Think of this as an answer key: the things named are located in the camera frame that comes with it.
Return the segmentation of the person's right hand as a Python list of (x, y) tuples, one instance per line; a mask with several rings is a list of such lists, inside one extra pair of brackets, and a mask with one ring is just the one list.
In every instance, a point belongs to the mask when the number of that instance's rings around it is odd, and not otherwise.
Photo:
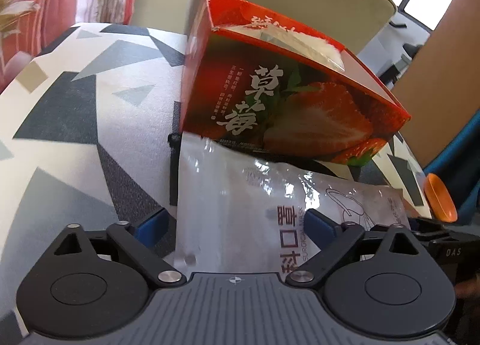
[(455, 292), (458, 299), (477, 299), (480, 296), (479, 278), (456, 284)]

